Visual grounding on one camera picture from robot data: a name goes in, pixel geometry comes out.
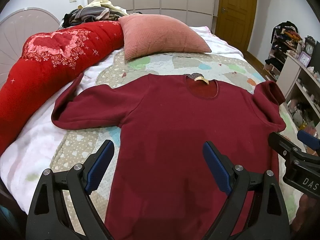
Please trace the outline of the dark red sweater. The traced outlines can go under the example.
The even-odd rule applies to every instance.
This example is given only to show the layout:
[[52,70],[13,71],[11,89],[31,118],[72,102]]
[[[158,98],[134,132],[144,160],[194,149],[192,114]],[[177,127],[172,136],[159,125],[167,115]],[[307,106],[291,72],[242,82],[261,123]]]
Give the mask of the dark red sweater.
[[275,82],[250,93],[223,81],[148,74],[74,95],[79,83],[59,96],[52,122],[70,130],[121,129],[105,217],[115,239],[203,238],[226,199],[203,157],[207,141],[250,172],[279,172],[267,141],[286,127]]

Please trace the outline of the black table clock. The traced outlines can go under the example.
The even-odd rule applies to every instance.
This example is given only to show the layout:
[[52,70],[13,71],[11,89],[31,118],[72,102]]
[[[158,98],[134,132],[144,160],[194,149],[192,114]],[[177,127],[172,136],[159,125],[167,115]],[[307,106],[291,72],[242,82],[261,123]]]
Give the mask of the black table clock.
[[305,48],[304,48],[304,51],[309,55],[309,56],[312,56],[313,55],[313,51],[316,47],[316,40],[308,35],[306,38],[305,38]]

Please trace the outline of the red floral quilt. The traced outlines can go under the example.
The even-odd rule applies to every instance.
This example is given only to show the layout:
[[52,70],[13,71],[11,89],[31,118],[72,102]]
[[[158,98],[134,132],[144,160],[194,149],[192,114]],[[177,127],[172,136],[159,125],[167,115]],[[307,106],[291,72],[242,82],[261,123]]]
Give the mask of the red floral quilt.
[[63,86],[124,45],[118,21],[98,21],[29,37],[1,88],[1,152]]

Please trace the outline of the pile of clothes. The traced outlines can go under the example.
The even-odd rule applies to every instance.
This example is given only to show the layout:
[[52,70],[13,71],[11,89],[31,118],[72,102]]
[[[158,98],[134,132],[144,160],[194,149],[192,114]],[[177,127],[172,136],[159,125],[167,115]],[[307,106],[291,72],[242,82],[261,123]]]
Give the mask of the pile of clothes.
[[76,9],[65,14],[59,29],[88,22],[117,21],[120,17],[127,15],[126,9],[114,6],[109,0],[94,0],[84,7],[79,5]]

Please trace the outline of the cluttered shoe rack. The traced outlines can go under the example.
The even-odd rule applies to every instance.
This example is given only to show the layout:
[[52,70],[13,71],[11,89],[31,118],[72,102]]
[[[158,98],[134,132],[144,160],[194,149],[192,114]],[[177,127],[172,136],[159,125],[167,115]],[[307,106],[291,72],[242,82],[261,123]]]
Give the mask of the cluttered shoe rack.
[[298,55],[302,41],[297,26],[290,21],[281,22],[273,28],[271,48],[264,65],[264,70],[273,81],[278,80],[287,57]]

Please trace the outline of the round pink headboard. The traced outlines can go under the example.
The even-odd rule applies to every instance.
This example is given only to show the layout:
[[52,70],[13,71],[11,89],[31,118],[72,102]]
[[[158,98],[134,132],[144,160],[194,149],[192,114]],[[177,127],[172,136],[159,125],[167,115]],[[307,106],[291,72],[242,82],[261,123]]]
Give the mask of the round pink headboard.
[[60,21],[53,14],[40,8],[24,8],[1,21],[1,86],[6,82],[12,66],[21,57],[25,41],[31,35],[55,31],[59,26]]

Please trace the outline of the white shelf unit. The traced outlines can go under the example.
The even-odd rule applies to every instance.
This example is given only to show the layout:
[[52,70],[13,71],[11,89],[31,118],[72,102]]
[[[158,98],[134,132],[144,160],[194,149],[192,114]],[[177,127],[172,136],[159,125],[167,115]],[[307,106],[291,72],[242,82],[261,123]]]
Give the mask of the white shelf unit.
[[298,128],[310,125],[319,132],[319,81],[315,75],[288,55],[277,85],[295,125]]

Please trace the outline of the brown wooden door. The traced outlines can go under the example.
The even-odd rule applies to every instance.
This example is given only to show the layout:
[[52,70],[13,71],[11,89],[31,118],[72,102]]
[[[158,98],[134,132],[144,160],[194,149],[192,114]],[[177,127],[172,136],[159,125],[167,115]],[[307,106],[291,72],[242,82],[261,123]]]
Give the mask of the brown wooden door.
[[215,35],[241,52],[251,38],[257,0],[219,0]]

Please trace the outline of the pink corduroy pillow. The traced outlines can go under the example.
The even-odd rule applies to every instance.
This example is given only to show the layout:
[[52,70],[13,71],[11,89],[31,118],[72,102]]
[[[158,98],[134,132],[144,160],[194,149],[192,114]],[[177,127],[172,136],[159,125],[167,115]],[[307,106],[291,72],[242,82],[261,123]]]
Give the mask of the pink corduroy pillow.
[[119,23],[124,34],[126,61],[154,53],[212,51],[193,29],[169,16],[132,14],[121,17]]

